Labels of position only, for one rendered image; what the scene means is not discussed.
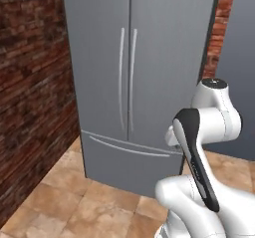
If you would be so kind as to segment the grey fridge drawer front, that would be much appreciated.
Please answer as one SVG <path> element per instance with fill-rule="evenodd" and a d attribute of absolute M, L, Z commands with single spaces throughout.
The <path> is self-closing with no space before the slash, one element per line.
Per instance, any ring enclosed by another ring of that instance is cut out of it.
<path fill-rule="evenodd" d="M 100 144 L 89 136 L 133 150 L 167 153 L 170 157 L 140 155 Z M 168 176 L 179 175 L 183 153 L 179 147 L 159 149 L 81 131 L 86 176 L 92 180 L 138 195 L 154 197 L 156 183 Z"/>

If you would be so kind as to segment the grey steel fridge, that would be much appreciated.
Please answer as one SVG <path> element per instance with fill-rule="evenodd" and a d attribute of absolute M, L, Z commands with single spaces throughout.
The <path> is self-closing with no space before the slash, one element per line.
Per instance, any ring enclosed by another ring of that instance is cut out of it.
<path fill-rule="evenodd" d="M 201 78 L 216 0 L 63 0 L 87 178 L 152 197 Z"/>

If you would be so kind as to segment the grey fridge door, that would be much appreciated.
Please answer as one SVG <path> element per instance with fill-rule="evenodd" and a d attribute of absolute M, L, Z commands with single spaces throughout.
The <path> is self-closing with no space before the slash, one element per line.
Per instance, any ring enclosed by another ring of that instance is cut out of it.
<path fill-rule="evenodd" d="M 129 0 L 64 0 L 80 127 L 125 140 L 128 119 Z M 119 52 L 125 28 L 122 129 Z"/>
<path fill-rule="evenodd" d="M 213 3 L 131 0 L 132 34 L 137 29 L 131 141 L 167 148 L 165 133 L 197 84 Z"/>

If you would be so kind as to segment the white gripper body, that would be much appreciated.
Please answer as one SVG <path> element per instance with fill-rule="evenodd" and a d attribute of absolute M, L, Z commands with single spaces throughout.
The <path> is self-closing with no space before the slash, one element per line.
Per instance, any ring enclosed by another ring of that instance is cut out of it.
<path fill-rule="evenodd" d="M 165 141 L 168 146 L 179 146 L 179 142 L 174 134 L 172 125 L 168 128 L 165 134 Z"/>

